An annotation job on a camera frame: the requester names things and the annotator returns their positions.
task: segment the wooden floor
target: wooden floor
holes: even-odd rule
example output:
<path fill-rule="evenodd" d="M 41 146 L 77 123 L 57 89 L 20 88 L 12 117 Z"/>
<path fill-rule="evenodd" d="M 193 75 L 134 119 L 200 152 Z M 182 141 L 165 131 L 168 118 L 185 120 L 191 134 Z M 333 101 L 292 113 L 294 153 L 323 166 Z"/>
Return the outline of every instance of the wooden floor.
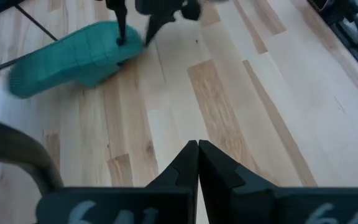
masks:
<path fill-rule="evenodd" d="M 147 18 L 127 6 L 144 33 Z M 92 0 L 22 7 L 58 38 L 115 19 Z M 42 142 L 69 186 L 145 186 L 190 139 L 277 185 L 358 186 L 358 64 L 306 0 L 232 0 L 205 5 L 200 22 L 177 18 L 96 89 L 18 100 L 1 72 L 0 121 Z M 51 42 L 16 9 L 0 15 L 0 63 Z M 0 223 L 34 222 L 39 197 L 0 164 Z"/>

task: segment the teal slipper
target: teal slipper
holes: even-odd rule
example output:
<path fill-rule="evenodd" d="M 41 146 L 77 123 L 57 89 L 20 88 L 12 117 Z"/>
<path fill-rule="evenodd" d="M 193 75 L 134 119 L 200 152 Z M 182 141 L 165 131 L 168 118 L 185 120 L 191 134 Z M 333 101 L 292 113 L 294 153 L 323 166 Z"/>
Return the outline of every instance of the teal slipper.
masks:
<path fill-rule="evenodd" d="M 143 51 L 139 33 L 126 27 L 126 43 L 118 46 L 118 23 L 97 22 L 18 61 L 9 73 L 13 95 L 28 98 L 54 86 L 78 81 L 93 87 L 119 71 L 119 63 Z"/>

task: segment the green foam shoe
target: green foam shoe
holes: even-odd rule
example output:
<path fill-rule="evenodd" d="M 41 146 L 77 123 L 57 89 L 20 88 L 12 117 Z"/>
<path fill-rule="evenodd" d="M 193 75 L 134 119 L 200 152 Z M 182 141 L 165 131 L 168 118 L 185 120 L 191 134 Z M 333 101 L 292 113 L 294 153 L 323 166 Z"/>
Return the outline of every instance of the green foam shoe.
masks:
<path fill-rule="evenodd" d="M 93 87 L 119 71 L 119 62 L 143 51 L 139 33 L 126 27 L 126 43 L 118 46 L 117 22 L 103 21 L 84 27 L 29 54 L 9 73 L 9 89 L 28 98 L 54 86 L 78 81 Z"/>

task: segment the hardwood flooring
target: hardwood flooring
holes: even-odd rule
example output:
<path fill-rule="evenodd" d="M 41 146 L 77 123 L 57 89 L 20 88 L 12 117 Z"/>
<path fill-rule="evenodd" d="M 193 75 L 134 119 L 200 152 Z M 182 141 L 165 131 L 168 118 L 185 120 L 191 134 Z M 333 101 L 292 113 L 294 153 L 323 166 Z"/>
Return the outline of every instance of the hardwood flooring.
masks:
<path fill-rule="evenodd" d="M 58 38 L 115 19 L 92 0 L 21 6 Z M 144 33 L 147 18 L 127 6 Z M 95 89 L 18 100 L 1 71 L 0 121 L 42 142 L 67 186 L 145 186 L 191 139 L 277 185 L 358 186 L 358 63 L 305 0 L 207 3 L 199 22 L 177 19 Z M 51 42 L 14 8 L 0 15 L 0 63 Z M 0 164 L 0 223 L 34 222 L 39 197 Z"/>

